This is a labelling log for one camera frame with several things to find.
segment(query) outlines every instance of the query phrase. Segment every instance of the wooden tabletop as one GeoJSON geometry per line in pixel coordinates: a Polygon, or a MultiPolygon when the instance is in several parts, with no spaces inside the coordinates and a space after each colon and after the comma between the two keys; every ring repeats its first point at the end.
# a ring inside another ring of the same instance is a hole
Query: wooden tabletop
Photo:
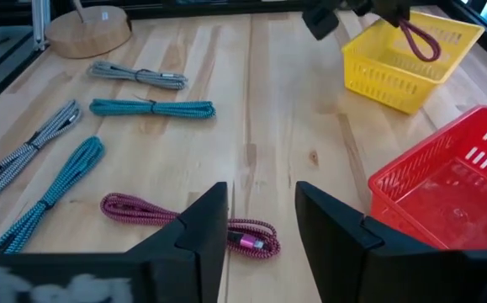
{"type": "MultiPolygon", "coordinates": [[[[437,8],[427,12],[442,14],[437,8]]],[[[184,210],[215,182],[235,217],[268,221],[282,252],[267,261],[227,253],[219,302],[319,302],[299,239],[294,185],[311,182],[369,212],[370,175],[476,104],[487,104],[487,53],[476,45],[451,78],[408,116],[344,88],[341,47],[376,17],[340,14],[317,42],[300,13],[141,20],[107,55],[66,60],[46,51],[0,96],[0,159],[69,99],[84,115],[46,146],[2,194],[0,235],[53,182],[72,151],[99,136],[106,156],[40,223],[26,252],[123,252],[158,230],[109,220],[99,201],[133,194],[184,210]],[[184,73],[173,92],[85,74],[94,59],[184,73]],[[214,120],[101,118],[93,98],[214,102],[214,120]]]]}

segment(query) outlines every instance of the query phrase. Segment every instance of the gray braided cable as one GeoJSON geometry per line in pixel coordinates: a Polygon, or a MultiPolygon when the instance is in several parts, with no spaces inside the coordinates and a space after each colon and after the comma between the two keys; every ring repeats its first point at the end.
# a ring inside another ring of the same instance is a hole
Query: gray braided cable
{"type": "Polygon", "coordinates": [[[75,100],[60,108],[17,150],[0,162],[0,192],[32,161],[51,139],[69,130],[80,118],[81,109],[75,100]]]}
{"type": "Polygon", "coordinates": [[[170,72],[153,72],[147,69],[133,70],[108,61],[95,61],[87,70],[87,74],[107,79],[124,79],[148,83],[160,88],[183,89],[187,84],[184,75],[170,72]]]}

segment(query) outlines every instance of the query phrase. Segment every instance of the teal braided cable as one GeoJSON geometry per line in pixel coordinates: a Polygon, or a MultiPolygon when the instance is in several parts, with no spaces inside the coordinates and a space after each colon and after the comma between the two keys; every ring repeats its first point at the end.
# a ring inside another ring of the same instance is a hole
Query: teal braided cable
{"type": "Polygon", "coordinates": [[[93,136],[86,139],[69,157],[41,200],[0,237],[0,253],[19,253],[34,233],[45,212],[91,171],[99,163],[103,154],[104,146],[99,138],[93,136]]]}
{"type": "Polygon", "coordinates": [[[124,114],[164,114],[180,118],[208,119],[215,116],[210,101],[193,102],[142,102],[95,98],[90,110],[101,116],[124,114]]]}

